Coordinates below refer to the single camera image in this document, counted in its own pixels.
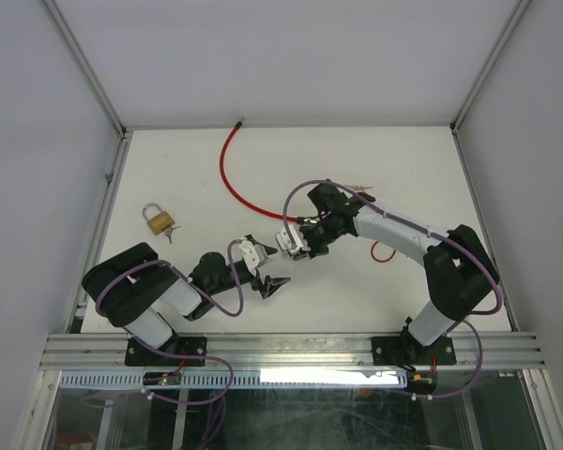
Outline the red thin-cable padlock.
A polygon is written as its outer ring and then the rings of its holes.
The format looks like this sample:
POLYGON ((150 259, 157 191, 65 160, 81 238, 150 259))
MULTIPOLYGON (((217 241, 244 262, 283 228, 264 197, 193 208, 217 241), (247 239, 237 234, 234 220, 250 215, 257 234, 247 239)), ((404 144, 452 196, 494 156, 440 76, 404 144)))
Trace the red thin-cable padlock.
POLYGON ((389 263, 396 255, 396 250, 379 242, 374 242, 370 256, 376 263, 389 263))

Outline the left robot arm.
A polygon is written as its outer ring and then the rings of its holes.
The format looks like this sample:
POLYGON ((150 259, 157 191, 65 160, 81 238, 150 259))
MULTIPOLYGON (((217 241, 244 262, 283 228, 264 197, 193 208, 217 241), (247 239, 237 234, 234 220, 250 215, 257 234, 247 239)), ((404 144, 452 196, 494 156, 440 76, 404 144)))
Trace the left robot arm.
POLYGON ((100 317, 142 340, 145 353, 163 365, 175 359, 178 343, 174 328, 154 305, 165 304, 190 322, 212 308, 237 317, 245 307, 243 286, 267 299, 290 282, 289 277, 260 274, 276 252, 248 234, 228 244, 225 255, 207 252, 185 276, 142 242, 91 268, 82 287, 100 317))

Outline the small brass padlock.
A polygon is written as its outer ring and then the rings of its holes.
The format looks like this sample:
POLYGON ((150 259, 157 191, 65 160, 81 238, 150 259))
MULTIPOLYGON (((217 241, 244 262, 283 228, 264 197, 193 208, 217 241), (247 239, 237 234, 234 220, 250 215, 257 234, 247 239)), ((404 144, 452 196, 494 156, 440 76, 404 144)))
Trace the small brass padlock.
POLYGON ((372 187, 370 186, 361 186, 361 185, 346 185, 345 186, 349 191, 353 192, 353 193, 357 193, 359 195, 365 194, 368 195, 369 189, 372 189, 372 187))

